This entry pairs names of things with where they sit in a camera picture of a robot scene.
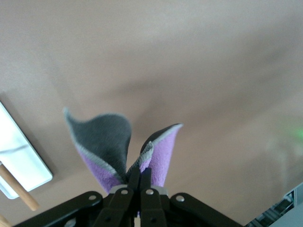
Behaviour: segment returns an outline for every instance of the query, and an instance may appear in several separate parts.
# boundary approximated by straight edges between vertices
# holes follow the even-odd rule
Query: folded cloth
[[[139,167],[141,172],[147,167],[152,168],[151,184],[164,186],[175,138],[182,124],[174,124],[152,134],[126,172],[132,130],[124,116],[107,113],[89,121],[78,121],[67,109],[64,114],[78,153],[107,193],[116,185],[127,184],[135,167]]]

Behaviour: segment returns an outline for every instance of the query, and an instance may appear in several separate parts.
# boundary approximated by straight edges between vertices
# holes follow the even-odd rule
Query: wooden handle
[[[11,227],[12,225],[0,214],[0,227]]]
[[[9,170],[0,162],[0,176],[9,184],[9,186],[20,196],[23,202],[32,210],[39,208],[37,201],[22,187]]]

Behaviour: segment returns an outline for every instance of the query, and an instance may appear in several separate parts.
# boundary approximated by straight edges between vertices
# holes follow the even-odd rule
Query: beige surface
[[[170,195],[188,192],[242,224],[303,181],[303,145],[286,133],[303,125],[301,0],[2,0],[0,31],[0,100],[54,173],[31,192],[36,212],[0,195],[12,224],[103,193],[64,106],[81,119],[125,114],[128,166],[151,133],[184,123]]]

